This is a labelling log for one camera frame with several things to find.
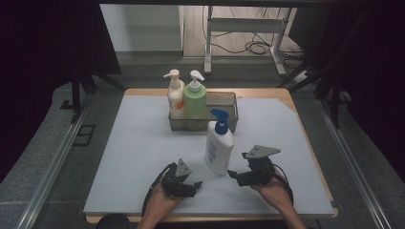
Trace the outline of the white power strip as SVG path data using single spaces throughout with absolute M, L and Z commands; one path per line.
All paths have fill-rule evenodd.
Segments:
M 299 82 L 303 81 L 304 79 L 306 79 L 308 76 L 310 76 L 309 72 L 302 71 L 301 73 L 299 73 L 297 76 L 294 77 L 293 81 L 295 83 L 299 83 Z

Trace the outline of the person's left hand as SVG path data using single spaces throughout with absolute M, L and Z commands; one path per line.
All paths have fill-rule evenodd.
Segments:
M 157 221 L 165 219 L 182 201 L 183 198 L 167 196 L 158 183 L 148 200 L 145 216 Z

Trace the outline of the aluminium rail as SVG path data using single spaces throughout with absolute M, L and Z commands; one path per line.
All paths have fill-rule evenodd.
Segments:
M 377 227 L 377 229 L 392 229 L 392 225 L 390 224 L 387 215 L 382 208 L 382 205 L 377 199 L 376 194 L 374 193 L 369 182 L 365 179 L 365 176 L 358 166 L 357 161 L 354 158 L 352 150 L 349 147 L 346 139 L 343 137 L 341 131 L 333 124 L 330 118 L 331 111 L 329 110 L 327 103 L 319 99 L 316 100 L 316 103 L 318 104 L 318 107 L 323 114 L 323 117 L 330 129 L 331 135 L 338 146 L 345 164 L 348 167 L 348 170 L 357 187 L 357 190 L 359 191 L 366 204 L 366 207 L 368 208 L 375 226 Z
M 45 174 L 40 179 L 36 189 L 34 190 L 30 201 L 28 202 L 25 210 L 23 211 L 20 220 L 18 220 L 14 229 L 32 229 L 36 219 L 39 216 L 39 213 L 42 207 L 45 204 L 45 201 L 48 197 L 48 194 L 52 190 L 53 184 L 62 168 L 62 165 L 74 143 L 75 136 L 77 135 L 79 128 L 82 125 L 83 120 L 85 119 L 90 104 L 92 103 L 93 97 L 91 95 L 86 95 L 81 100 L 81 114 L 78 116 L 75 123 L 71 124 L 67 134 L 64 136 L 63 141 L 59 145 L 56 153 L 51 160 L 50 165 L 48 166 Z

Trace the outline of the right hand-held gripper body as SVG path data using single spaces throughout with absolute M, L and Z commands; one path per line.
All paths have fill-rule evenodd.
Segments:
M 247 153 L 242 153 L 242 157 L 248 161 L 250 170 L 238 174 L 237 179 L 252 179 L 254 184 L 267 184 L 273 177 L 280 179 L 276 174 L 269 156 L 280 153 L 281 150 L 267 146 L 254 145 Z

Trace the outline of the person's right hand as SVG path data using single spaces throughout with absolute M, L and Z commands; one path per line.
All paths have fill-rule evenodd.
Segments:
M 285 185 L 275 177 L 267 184 L 251 185 L 251 188 L 257 191 L 270 206 L 280 213 L 290 212 L 293 209 Z

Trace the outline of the green bottle with white pump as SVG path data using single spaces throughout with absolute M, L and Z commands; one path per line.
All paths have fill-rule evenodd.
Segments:
M 192 81 L 183 89 L 184 118 L 189 130 L 198 131 L 204 127 L 206 87 L 202 84 L 204 77 L 199 71 L 191 71 L 190 76 Z

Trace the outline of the white bottle with blue pump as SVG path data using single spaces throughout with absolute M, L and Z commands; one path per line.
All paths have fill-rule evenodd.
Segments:
M 234 147 L 233 134 L 228 127 L 229 113 L 220 109 L 212 109 L 210 113 L 216 120 L 207 124 L 204 159 L 215 174 L 224 176 Z

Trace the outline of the light blue table mat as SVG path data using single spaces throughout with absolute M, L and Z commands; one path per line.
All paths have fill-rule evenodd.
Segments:
M 294 207 L 306 218 L 333 216 L 330 198 L 305 138 L 297 113 L 276 98 L 240 98 L 239 120 L 233 135 L 231 170 L 242 173 L 242 154 L 255 145 L 278 149 L 271 156 L 286 173 Z M 198 193 L 173 212 L 185 217 L 276 215 L 262 197 L 229 176 L 218 176 L 204 160 L 204 132 L 173 131 L 164 96 L 129 95 L 122 99 L 115 124 L 100 161 L 84 212 L 88 217 L 108 213 L 137 216 L 157 175 L 179 159 L 191 168 L 188 182 L 199 182 Z

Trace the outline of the cream pump bottle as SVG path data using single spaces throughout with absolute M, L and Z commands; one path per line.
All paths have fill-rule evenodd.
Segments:
M 169 121 L 173 130 L 180 130 L 184 126 L 184 82 L 180 80 L 179 70 L 171 70 L 165 75 L 165 77 L 171 78 L 167 92 L 169 103 Z

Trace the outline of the white panel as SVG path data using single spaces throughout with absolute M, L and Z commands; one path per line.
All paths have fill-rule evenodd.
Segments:
M 116 52 L 181 51 L 183 7 L 100 5 Z

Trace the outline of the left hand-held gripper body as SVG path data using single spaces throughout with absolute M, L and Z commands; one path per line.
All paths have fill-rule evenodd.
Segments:
M 182 190 L 192 188 L 189 184 L 184 184 L 185 180 L 192 173 L 191 169 L 180 158 L 178 162 L 169 165 L 169 170 L 161 179 L 161 186 L 166 195 L 176 198 L 184 198 Z

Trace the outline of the dark curtain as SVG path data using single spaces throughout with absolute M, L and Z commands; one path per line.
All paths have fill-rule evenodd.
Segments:
M 373 0 L 339 72 L 349 112 L 405 182 L 405 0 Z
M 0 182 L 74 75 L 119 74 L 101 0 L 0 0 Z

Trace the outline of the white desk frame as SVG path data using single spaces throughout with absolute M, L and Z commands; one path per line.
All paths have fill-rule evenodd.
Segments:
M 239 33 L 271 33 L 276 35 L 276 39 L 270 45 L 269 52 L 273 63 L 280 76 L 285 76 L 286 70 L 279 56 L 279 50 L 285 35 L 288 20 L 292 8 L 284 8 L 282 18 L 243 18 L 243 17 L 214 17 L 214 7 L 207 7 L 206 29 L 205 29 L 205 50 L 203 71 L 205 74 L 211 74 L 212 53 L 211 42 L 212 32 L 239 32 Z

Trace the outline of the dark round object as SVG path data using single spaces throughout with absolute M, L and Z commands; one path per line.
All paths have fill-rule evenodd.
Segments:
M 110 214 L 96 224 L 96 229 L 129 229 L 129 219 L 122 214 Z

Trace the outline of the black metal stand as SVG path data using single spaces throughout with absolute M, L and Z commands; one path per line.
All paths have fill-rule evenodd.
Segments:
M 339 106 L 342 104 L 341 94 L 341 80 L 336 74 L 331 73 L 332 66 L 320 70 L 308 70 L 309 62 L 303 62 L 296 69 L 294 69 L 289 75 L 287 75 L 282 82 L 278 85 L 278 88 L 285 88 L 290 93 L 293 93 L 299 89 L 306 87 L 308 84 L 313 83 L 320 79 L 320 83 L 314 90 L 316 98 L 325 98 L 327 93 L 331 93 L 330 96 L 330 121 L 332 125 L 339 129 L 340 124 L 338 120 Z M 297 78 L 300 73 L 309 71 L 309 75 L 295 83 L 294 85 L 288 85 L 288 83 Z
M 73 72 L 71 78 L 71 93 L 72 99 L 70 101 L 64 100 L 60 109 L 61 110 L 72 110 L 72 123 L 76 123 L 81 115 L 82 106 L 81 106 L 81 98 L 80 98 L 80 89 L 83 89 L 86 94 L 94 94 L 97 90 L 97 85 L 94 80 L 94 76 L 100 78 L 101 80 L 107 82 L 108 84 L 114 86 L 115 88 L 125 92 L 127 87 L 123 84 L 116 81 L 112 76 L 103 74 L 103 73 L 96 73 L 93 75 L 92 73 L 81 73 L 81 72 Z

